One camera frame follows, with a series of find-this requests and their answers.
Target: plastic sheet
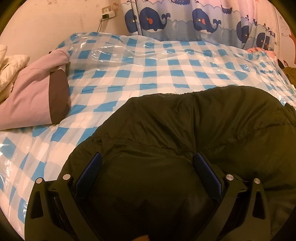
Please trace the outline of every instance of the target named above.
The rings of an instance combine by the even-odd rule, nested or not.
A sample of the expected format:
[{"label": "plastic sheet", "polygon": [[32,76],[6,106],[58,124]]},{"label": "plastic sheet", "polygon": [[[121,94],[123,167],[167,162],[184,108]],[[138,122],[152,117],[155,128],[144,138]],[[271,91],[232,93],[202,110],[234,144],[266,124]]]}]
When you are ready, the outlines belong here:
[{"label": "plastic sheet", "polygon": [[129,98],[249,85],[296,106],[296,90],[264,52],[143,36],[73,34],[71,111],[59,125],[0,131],[0,208],[24,237],[27,203],[38,177],[54,180],[69,154]]}]

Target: blue whale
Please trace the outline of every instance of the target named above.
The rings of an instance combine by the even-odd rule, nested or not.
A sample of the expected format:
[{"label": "blue whale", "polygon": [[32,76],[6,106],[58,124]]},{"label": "blue whale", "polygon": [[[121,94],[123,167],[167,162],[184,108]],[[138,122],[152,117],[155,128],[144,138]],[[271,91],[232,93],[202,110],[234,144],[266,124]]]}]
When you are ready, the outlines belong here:
[{"label": "blue whale", "polygon": [[162,14],[161,18],[165,18],[165,23],[162,23],[158,13],[149,7],[143,8],[139,14],[140,25],[144,30],[153,29],[157,31],[159,29],[164,29],[167,25],[168,18],[170,18],[170,13]]},{"label": "blue whale", "polygon": [[137,16],[133,14],[132,9],[126,12],[124,16],[124,20],[126,22],[126,27],[128,28],[128,31],[131,34],[137,31],[137,25],[136,25]]},{"label": "blue whale", "polygon": [[249,38],[249,26],[246,25],[242,27],[241,21],[237,24],[237,37],[243,44],[245,44]]},{"label": "blue whale", "polygon": [[270,37],[266,36],[265,43],[264,43],[264,46],[263,46],[264,50],[268,50],[269,42],[270,42]]},{"label": "blue whale", "polygon": [[265,40],[265,33],[259,33],[258,36],[257,36],[256,45],[257,45],[258,48],[264,48],[265,50],[267,50],[266,47],[269,44],[270,37],[268,37],[268,36],[266,37],[266,40],[268,41],[268,44],[266,44],[266,41],[264,43],[264,40]]},{"label": "blue whale", "polygon": [[216,28],[213,28],[209,16],[200,8],[194,9],[192,12],[193,26],[197,31],[206,30],[209,33],[213,33],[218,29],[218,25],[221,24],[221,20],[213,20],[213,24],[216,24]]}]

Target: clear plastic cover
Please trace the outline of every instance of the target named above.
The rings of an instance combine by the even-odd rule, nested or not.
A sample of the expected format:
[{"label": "clear plastic cover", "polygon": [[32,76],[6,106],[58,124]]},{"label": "clear plastic cover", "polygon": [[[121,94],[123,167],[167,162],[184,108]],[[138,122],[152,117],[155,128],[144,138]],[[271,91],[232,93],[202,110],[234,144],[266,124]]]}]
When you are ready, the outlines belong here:
[{"label": "clear plastic cover", "polygon": [[0,207],[22,237],[34,181],[56,179],[73,149],[131,97],[248,85],[296,106],[294,86],[265,52],[99,33],[59,47],[71,55],[69,115],[56,126],[0,131]]}]

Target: whale print curtain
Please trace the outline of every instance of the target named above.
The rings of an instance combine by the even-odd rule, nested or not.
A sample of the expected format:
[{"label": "whale print curtain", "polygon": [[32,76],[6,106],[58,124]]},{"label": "whale print curtain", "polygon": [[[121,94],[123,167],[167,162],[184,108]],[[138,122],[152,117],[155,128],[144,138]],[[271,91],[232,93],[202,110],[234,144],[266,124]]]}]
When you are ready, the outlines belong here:
[{"label": "whale print curtain", "polygon": [[131,35],[272,51],[279,42],[277,14],[268,0],[121,1]]}]

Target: beige wall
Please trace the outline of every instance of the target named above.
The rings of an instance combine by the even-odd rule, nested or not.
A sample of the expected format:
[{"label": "beige wall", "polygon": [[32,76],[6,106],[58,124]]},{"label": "beige wall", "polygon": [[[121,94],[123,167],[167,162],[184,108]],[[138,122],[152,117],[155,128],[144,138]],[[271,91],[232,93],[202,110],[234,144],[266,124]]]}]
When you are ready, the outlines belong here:
[{"label": "beige wall", "polygon": [[26,54],[34,61],[75,32],[97,31],[107,6],[118,11],[103,21],[101,32],[128,35],[119,0],[27,0],[7,24],[0,44],[8,45],[8,55]]},{"label": "beige wall", "polygon": [[284,18],[281,16],[281,14],[276,9],[277,14],[277,20],[279,23],[279,29],[280,29],[280,41],[278,43],[279,48],[279,59],[284,64],[284,60],[289,64],[290,67],[295,68],[295,54],[296,54],[296,48],[295,43],[293,42],[292,38],[290,38],[291,30],[284,20]]}]

